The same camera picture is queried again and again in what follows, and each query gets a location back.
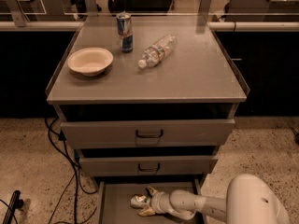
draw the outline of speckled terrazzo floor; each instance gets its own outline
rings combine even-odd
[[[299,146],[289,125],[299,128],[299,118],[235,118],[236,125],[220,148],[219,161],[202,188],[207,196],[224,198],[228,184],[238,174],[257,175],[271,187],[289,212],[292,224],[299,217]],[[43,119],[0,119],[0,198],[9,203],[14,190],[25,205],[16,211],[22,224],[49,223],[50,216],[73,171],[50,144]],[[89,178],[81,178],[92,191]],[[51,223],[73,223],[74,180]],[[78,193],[78,223],[94,210],[97,195]],[[0,203],[0,221],[6,212]],[[92,217],[86,223],[96,223]],[[213,218],[208,224],[221,223]]]

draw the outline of bottle cap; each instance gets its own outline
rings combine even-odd
[[[147,61],[146,60],[139,60],[138,62],[140,69],[145,69],[147,67]]]

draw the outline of black tool on floor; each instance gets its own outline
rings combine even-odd
[[[299,145],[299,132],[297,132],[293,127],[291,127],[293,134],[295,134],[295,141]]]
[[[9,208],[7,209],[6,216],[4,217],[3,224],[10,224],[14,216],[15,210],[24,206],[24,201],[20,199],[21,192],[15,190],[10,199]]]

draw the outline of open drawer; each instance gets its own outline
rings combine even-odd
[[[233,119],[63,122],[73,149],[110,147],[221,146]]]
[[[184,189],[191,193],[200,194],[200,179],[203,176],[146,176],[102,179],[99,182],[99,198],[96,220],[100,224],[207,224],[206,217],[198,213],[193,219],[183,221],[170,215],[140,217],[140,209],[130,206],[131,197],[135,194],[148,195],[147,186],[171,192]]]
[[[80,164],[89,176],[198,175],[210,174],[215,156],[81,158]]]

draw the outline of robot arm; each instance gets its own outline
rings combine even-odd
[[[254,175],[234,178],[228,187],[226,200],[181,189],[165,193],[148,187],[148,191],[151,198],[139,212],[142,217],[168,213],[188,220],[200,212],[227,224],[290,224],[288,213],[279,199]]]

